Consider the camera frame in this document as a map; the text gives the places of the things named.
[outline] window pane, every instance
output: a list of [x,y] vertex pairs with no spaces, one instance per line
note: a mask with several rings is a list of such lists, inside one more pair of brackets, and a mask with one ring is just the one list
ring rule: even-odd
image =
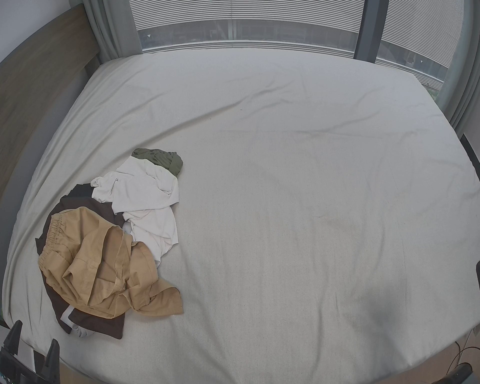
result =
[[353,57],[364,0],[130,0],[144,52],[292,48]]
[[390,0],[376,63],[413,73],[435,98],[462,23],[463,0]]

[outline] floor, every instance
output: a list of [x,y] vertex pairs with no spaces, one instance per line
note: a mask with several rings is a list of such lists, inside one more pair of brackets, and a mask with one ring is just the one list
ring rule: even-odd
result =
[[[461,348],[476,346],[480,348],[480,329],[478,335],[473,332],[463,336],[458,341]],[[439,352],[435,356],[428,359],[420,366],[413,368],[410,371],[401,373],[399,375],[382,380],[376,384],[431,384],[440,380],[445,376],[446,371],[452,360],[458,353],[457,344],[453,343],[451,346]],[[458,358],[455,358],[455,363],[452,365],[453,369]],[[473,368],[473,372],[480,377],[480,350],[467,349],[461,354],[460,362],[469,362]],[[65,365],[60,367],[60,382],[61,384],[99,384],[96,380],[81,376],[79,373],[71,371]]]

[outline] building exterior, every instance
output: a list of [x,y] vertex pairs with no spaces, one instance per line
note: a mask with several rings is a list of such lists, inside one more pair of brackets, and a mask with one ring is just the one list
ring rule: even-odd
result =
[[[144,52],[268,47],[353,57],[364,0],[131,0]],[[442,87],[463,0],[390,0],[377,64]]]

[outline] gray curtain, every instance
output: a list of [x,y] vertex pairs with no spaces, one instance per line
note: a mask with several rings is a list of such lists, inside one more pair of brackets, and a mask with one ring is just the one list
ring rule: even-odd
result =
[[480,0],[465,0],[463,25],[452,65],[436,103],[458,137],[478,105],[480,87]]
[[70,0],[84,4],[88,21],[100,47],[100,62],[142,53],[128,0]]

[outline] mattress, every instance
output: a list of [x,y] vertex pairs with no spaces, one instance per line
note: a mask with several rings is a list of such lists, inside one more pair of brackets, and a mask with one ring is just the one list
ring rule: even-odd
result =
[[[75,184],[137,147],[176,151],[185,313],[129,311],[122,340],[55,321],[34,238]],[[372,383],[480,323],[480,184],[409,73],[269,49],[160,52],[92,76],[18,213],[7,324],[115,383]]]

